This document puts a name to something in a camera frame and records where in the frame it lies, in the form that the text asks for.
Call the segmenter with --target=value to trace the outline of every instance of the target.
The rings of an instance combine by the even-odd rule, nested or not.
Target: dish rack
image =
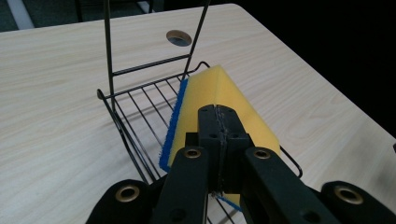
[[[116,72],[113,71],[112,62],[109,0],[105,0],[104,2],[106,58],[110,94],[104,95],[99,89],[97,90],[97,96],[104,102],[113,119],[120,133],[122,142],[141,180],[150,184],[163,175],[166,175],[166,172],[158,165],[158,158],[168,130],[168,122],[177,99],[180,82],[186,77],[198,72],[200,69],[202,70],[210,67],[207,62],[202,61],[199,62],[195,68],[190,70],[192,54],[194,53],[198,36],[204,23],[210,0],[206,1],[203,7],[194,39],[191,42],[189,54],[168,58],[154,63],[141,64]],[[155,81],[150,81],[149,83],[143,83],[128,90],[114,92],[114,77],[179,60],[187,60],[184,71],[179,74],[163,77]],[[301,177],[303,172],[300,166],[283,147],[281,150],[297,167],[299,177]],[[234,219],[238,219],[238,216],[243,219],[243,215],[240,212],[223,200],[211,198],[211,196],[208,197],[210,197],[210,200],[208,200],[208,223],[235,223]],[[221,212],[224,216],[221,219],[217,217],[216,220],[210,217],[209,210],[217,214]]]

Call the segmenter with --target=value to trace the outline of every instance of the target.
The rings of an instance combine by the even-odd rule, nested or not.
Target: dark floor
[[[197,7],[203,2],[162,0],[154,10]],[[75,0],[23,3],[35,27],[78,22]],[[211,4],[223,3],[243,7],[396,137],[396,1],[212,0]],[[112,17],[144,13],[136,3],[112,10]],[[101,20],[102,6],[83,7],[82,14],[84,21]],[[0,0],[0,32],[12,30],[18,27],[7,0]]]

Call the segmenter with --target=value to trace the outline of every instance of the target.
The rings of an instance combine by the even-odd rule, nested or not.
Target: sponge
[[[237,113],[254,146],[266,147],[279,154],[276,136],[236,87],[220,65],[184,79],[170,120],[160,167],[169,172],[177,151],[185,146],[186,133],[198,132],[198,109],[205,105],[225,105]],[[224,194],[223,200],[239,208],[239,195]]]

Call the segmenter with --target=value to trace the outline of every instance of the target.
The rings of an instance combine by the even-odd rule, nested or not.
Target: wooden table
[[[201,11],[112,20],[115,70],[188,52],[165,34],[193,36]],[[111,185],[136,178],[96,97],[97,89],[108,94],[104,30],[91,21],[0,34],[1,223],[84,223]],[[209,8],[191,64],[202,60],[224,67],[302,165],[307,186],[343,180],[396,212],[395,138],[244,9]],[[116,90],[184,63],[122,77]],[[222,219],[209,210],[214,223]],[[233,220],[244,222],[240,213]]]

